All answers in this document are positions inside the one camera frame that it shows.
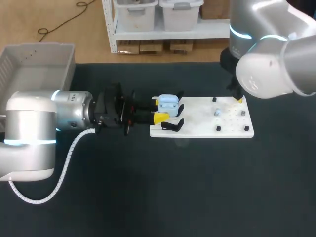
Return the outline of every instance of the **black mat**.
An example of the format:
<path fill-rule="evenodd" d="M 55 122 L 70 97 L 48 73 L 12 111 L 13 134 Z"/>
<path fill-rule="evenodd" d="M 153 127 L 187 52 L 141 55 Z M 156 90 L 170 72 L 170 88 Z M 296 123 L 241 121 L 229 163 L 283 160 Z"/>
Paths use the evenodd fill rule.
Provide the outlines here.
<path fill-rule="evenodd" d="M 144 98 L 226 96 L 229 80 L 216 63 L 78 65 L 72 90 L 120 81 Z M 50 202 L 29 205 L 0 184 L 0 235 L 314 237 L 316 97 L 247 101 L 253 139 L 151 138 L 141 125 L 85 137 Z M 52 191 L 75 135 L 58 134 L 53 177 L 18 183 L 25 195 Z"/>

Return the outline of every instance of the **gray plastic tray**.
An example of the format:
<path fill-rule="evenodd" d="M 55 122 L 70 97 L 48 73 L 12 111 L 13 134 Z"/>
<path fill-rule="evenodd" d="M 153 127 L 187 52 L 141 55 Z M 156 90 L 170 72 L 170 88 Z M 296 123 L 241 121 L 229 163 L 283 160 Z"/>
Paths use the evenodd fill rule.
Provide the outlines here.
<path fill-rule="evenodd" d="M 6 46 L 0 55 L 0 132 L 5 131 L 5 108 L 12 94 L 30 90 L 69 90 L 75 67 L 73 44 Z"/>

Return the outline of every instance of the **white plastic bin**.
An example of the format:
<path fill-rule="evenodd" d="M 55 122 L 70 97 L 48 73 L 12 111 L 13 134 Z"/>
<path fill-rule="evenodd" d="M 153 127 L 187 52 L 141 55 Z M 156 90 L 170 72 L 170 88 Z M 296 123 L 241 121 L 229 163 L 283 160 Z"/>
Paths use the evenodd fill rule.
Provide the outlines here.
<path fill-rule="evenodd" d="M 158 0 L 114 0 L 126 32 L 153 31 L 157 4 Z"/>
<path fill-rule="evenodd" d="M 166 31 L 190 31 L 198 22 L 204 0 L 159 0 Z"/>
<path fill-rule="evenodd" d="M 59 43 L 9 45 L 0 54 L 0 132 L 6 103 L 16 91 L 69 90 L 75 72 L 75 46 Z"/>

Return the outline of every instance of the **white board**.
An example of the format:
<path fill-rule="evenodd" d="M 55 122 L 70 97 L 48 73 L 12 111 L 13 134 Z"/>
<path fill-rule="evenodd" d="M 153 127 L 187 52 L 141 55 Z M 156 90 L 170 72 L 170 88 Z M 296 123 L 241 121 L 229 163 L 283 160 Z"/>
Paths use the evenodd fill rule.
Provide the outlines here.
<path fill-rule="evenodd" d="M 233 97 L 183 97 L 179 105 L 184 104 L 184 110 L 179 117 L 172 117 L 166 122 L 177 124 L 184 119 L 184 125 L 179 132 L 163 130 L 161 125 L 150 127 L 151 137 L 171 138 L 251 138 L 254 136 L 250 113 L 246 98 L 239 103 Z"/>

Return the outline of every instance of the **yellow object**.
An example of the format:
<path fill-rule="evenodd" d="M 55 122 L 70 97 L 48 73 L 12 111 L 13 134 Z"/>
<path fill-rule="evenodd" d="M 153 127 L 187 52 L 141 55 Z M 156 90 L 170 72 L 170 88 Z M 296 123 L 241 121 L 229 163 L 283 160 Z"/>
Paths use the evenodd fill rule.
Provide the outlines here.
<path fill-rule="evenodd" d="M 154 114 L 154 125 L 164 122 L 169 119 L 168 113 L 155 113 Z"/>

